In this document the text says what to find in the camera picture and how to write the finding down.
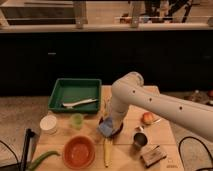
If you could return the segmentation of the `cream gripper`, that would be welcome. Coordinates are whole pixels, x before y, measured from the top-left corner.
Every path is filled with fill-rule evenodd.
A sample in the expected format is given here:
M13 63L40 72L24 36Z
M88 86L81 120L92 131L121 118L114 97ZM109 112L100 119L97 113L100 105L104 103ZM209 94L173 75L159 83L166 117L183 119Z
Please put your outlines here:
M110 118L113 123L113 133L117 133L122 130L123 121L127 115L127 112L118 112L110 109L107 112L107 118Z

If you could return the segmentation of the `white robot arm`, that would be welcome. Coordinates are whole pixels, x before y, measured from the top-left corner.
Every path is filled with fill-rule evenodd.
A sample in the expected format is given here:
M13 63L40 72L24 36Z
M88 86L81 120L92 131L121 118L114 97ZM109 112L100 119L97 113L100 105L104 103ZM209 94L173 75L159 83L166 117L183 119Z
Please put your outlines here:
M182 100L145 89L144 79L138 72L130 72L111 86L109 115L120 128L130 105L143 108L176 123L213 142L213 107Z

